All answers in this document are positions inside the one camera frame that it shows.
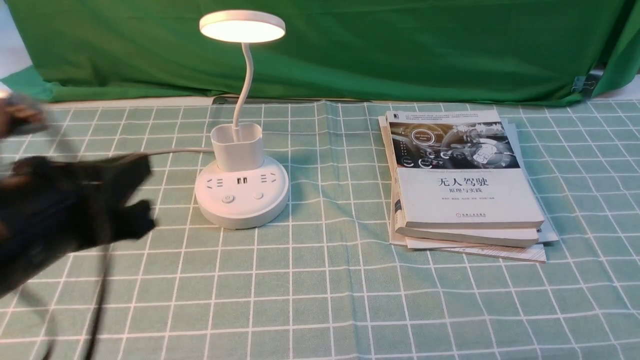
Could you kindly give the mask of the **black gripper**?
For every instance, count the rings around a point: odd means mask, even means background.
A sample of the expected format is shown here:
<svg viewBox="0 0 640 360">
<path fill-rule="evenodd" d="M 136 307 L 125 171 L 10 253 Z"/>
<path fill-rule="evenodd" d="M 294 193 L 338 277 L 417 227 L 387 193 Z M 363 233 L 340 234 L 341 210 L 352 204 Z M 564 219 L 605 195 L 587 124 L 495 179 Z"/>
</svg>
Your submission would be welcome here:
<svg viewBox="0 0 640 360">
<path fill-rule="evenodd" d="M 153 205 L 128 201 L 151 176 L 149 155 L 92 161 L 29 156 L 1 179 L 1 294 L 17 290 L 71 253 L 140 240 L 156 228 Z"/>
</svg>

